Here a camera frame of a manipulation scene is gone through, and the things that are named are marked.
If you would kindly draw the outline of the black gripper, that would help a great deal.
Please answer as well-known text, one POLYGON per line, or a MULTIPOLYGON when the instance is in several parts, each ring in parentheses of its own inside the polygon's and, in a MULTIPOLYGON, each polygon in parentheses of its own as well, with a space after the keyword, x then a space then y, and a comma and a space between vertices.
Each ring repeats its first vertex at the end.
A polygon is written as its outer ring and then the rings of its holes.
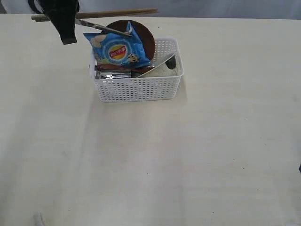
POLYGON ((78 0, 38 0, 43 14, 59 33, 64 45, 77 42, 75 35, 75 15, 79 12, 78 0))

